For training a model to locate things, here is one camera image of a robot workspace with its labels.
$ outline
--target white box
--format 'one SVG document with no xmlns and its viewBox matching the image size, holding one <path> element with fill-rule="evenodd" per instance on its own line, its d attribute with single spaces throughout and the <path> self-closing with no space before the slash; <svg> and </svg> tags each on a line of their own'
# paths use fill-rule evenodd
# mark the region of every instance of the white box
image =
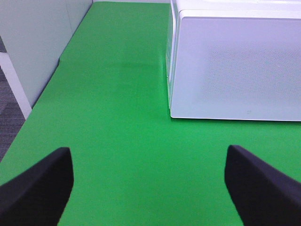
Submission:
<svg viewBox="0 0 301 226">
<path fill-rule="evenodd" d="M 301 121 L 301 2 L 171 0 L 173 118 Z"/>
</svg>

